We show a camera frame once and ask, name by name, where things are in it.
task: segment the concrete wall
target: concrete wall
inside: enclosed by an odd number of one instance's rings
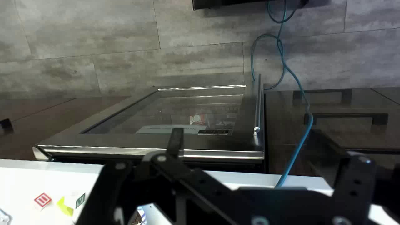
[[[263,2],[192,11],[191,0],[1,0],[0,97],[243,82],[251,41],[276,28]],[[305,87],[400,85],[398,0],[298,10],[283,40]],[[260,43],[266,82],[280,73],[276,56],[273,41]],[[287,76],[280,88],[291,87]]]

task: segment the glass pane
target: glass pane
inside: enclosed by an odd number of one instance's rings
[[[185,133],[227,135],[235,126],[242,95],[158,97],[143,108],[132,106],[86,133]]]

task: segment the wall tile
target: wall tile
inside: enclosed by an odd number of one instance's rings
[[[325,6],[298,10],[287,22],[286,35],[343,31],[345,2],[331,0]],[[155,0],[155,6],[161,47],[250,41],[277,30],[266,16],[265,2],[197,11],[192,10],[191,0]]]
[[[308,88],[325,88],[342,85],[346,81],[343,63],[346,43],[343,35],[283,38],[287,65],[297,73],[302,85]],[[246,43],[245,71],[250,77],[250,47]],[[261,73],[263,82],[275,83],[281,73],[281,61],[276,43],[265,38],[256,47],[255,75]],[[286,73],[277,88],[296,88],[292,77]]]
[[[27,60],[0,63],[2,97],[97,96],[90,57]]]
[[[285,40],[287,65],[306,88],[398,86],[400,28]],[[245,45],[245,77],[250,80],[250,43]],[[255,73],[275,83],[281,62],[275,42],[257,46]],[[288,73],[277,88],[297,88]]]
[[[0,1],[0,61],[31,57],[12,0]]]
[[[135,93],[148,86],[242,83],[242,45],[173,47],[95,57],[103,93]]]
[[[40,58],[157,48],[148,0],[16,0]]]
[[[400,86],[400,28],[346,35],[348,86]]]
[[[346,31],[400,27],[398,0],[348,0]]]

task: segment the blue cable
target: blue cable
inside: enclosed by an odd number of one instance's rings
[[[263,38],[263,37],[272,37],[272,38],[275,38],[275,41],[276,41],[276,47],[277,47],[277,51],[278,51],[278,55],[280,55],[280,60],[281,60],[281,63],[282,63],[282,71],[281,71],[281,75],[280,75],[278,80],[277,80],[273,85],[266,87],[266,90],[271,90],[271,88],[276,87],[277,85],[280,85],[280,82],[283,80],[283,76],[285,76],[285,73],[286,73],[286,71],[287,71],[287,72],[293,77],[293,80],[296,81],[296,83],[297,83],[297,86],[298,86],[298,88],[300,88],[301,96],[302,96],[302,98],[303,98],[305,102],[306,102],[306,112],[307,112],[307,115],[308,115],[307,127],[306,127],[305,132],[302,133],[298,143],[296,145],[296,148],[293,150],[293,153],[291,155],[291,158],[290,158],[288,163],[286,165],[286,168],[285,168],[285,171],[282,172],[282,175],[280,176],[278,181],[276,182],[275,187],[281,187],[281,186],[283,185],[283,182],[286,181],[286,178],[287,178],[287,176],[288,176],[288,173],[290,173],[293,163],[296,162],[296,158],[297,158],[297,156],[298,156],[298,153],[300,153],[300,151],[301,151],[301,148],[302,148],[302,146],[303,146],[303,142],[306,141],[306,138],[307,138],[307,136],[308,136],[308,133],[310,133],[310,130],[311,130],[311,127],[312,127],[312,125],[313,125],[313,115],[312,115],[312,112],[310,111],[310,101],[308,101],[308,98],[306,97],[306,93],[305,93],[305,91],[303,91],[303,88],[302,88],[302,85],[301,85],[297,75],[288,67],[288,65],[286,63],[286,60],[285,60],[283,43],[282,43],[280,36],[281,36],[281,32],[282,32],[282,28],[283,28],[283,23],[285,23],[286,21],[288,21],[288,20],[292,17],[292,15],[295,13],[295,11],[296,11],[296,10],[293,10],[293,11],[286,17],[286,10],[287,10],[287,0],[283,1],[283,13],[282,13],[282,18],[281,18],[281,20],[276,20],[276,18],[271,15],[270,5],[268,5],[268,2],[267,2],[267,15],[268,15],[268,17],[270,17],[273,22],[280,23],[278,32],[277,32],[277,35],[262,33],[262,35],[257,36],[257,37],[255,38],[255,41],[252,42],[252,45],[251,45],[251,52],[250,52],[251,76],[252,76],[252,80],[255,80],[255,73],[253,73],[253,55],[255,55],[256,45],[257,45],[257,42],[258,42],[261,38]]]

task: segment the red label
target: red label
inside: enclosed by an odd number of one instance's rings
[[[46,206],[50,201],[51,201],[51,197],[48,197],[48,195],[43,192],[35,198],[35,202],[40,205],[40,207]]]

